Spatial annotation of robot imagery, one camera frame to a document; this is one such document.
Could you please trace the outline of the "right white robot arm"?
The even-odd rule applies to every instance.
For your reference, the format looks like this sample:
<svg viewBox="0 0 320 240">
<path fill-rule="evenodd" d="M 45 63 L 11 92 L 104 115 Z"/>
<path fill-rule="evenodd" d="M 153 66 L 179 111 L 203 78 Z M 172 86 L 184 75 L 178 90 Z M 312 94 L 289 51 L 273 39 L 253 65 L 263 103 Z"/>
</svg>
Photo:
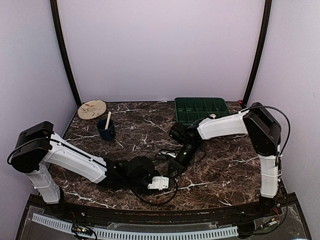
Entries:
<svg viewBox="0 0 320 240">
<path fill-rule="evenodd" d="M 289 137 L 282 141 L 282 127 L 270 111 L 276 111 L 285 119 L 280 109 L 253 103 L 250 107 L 225 116 L 208 116 L 196 120 L 190 126 L 175 123 L 169 136 L 182 145 L 177 155 L 169 161 L 169 171 L 181 175 L 191 163 L 203 141 L 214 138 L 247 135 L 260 161 L 260 196 L 264 199 L 255 205 L 255 213 L 266 217 L 275 208 L 272 200 L 278 192 L 281 180 L 281 158 Z"/>
</svg>

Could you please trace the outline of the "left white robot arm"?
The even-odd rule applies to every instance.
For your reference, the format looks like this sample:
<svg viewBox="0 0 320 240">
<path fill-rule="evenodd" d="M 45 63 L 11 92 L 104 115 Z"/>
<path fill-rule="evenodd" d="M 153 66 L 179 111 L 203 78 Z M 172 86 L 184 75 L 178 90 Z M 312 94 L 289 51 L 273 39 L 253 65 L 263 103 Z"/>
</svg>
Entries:
<svg viewBox="0 0 320 240">
<path fill-rule="evenodd" d="M 45 163 L 74 172 L 106 189 L 129 188 L 133 191 L 164 190 L 169 179 L 161 176 L 145 156 L 130 161 L 112 161 L 89 154 L 62 139 L 49 121 L 22 131 L 7 163 L 24 173 L 43 200 L 60 218 L 67 218 L 70 206 L 62 200 L 63 191 L 52 179 Z"/>
</svg>

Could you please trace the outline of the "green compartment tray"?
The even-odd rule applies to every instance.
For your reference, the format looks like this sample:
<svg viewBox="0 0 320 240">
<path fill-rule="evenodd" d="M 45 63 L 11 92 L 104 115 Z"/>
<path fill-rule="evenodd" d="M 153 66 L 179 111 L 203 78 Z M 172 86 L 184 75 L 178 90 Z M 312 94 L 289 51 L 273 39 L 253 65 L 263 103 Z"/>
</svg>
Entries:
<svg viewBox="0 0 320 240">
<path fill-rule="evenodd" d="M 185 126 L 214 114 L 223 117 L 230 113 L 227 103 L 220 97 L 176 97 L 176 122 Z"/>
</svg>

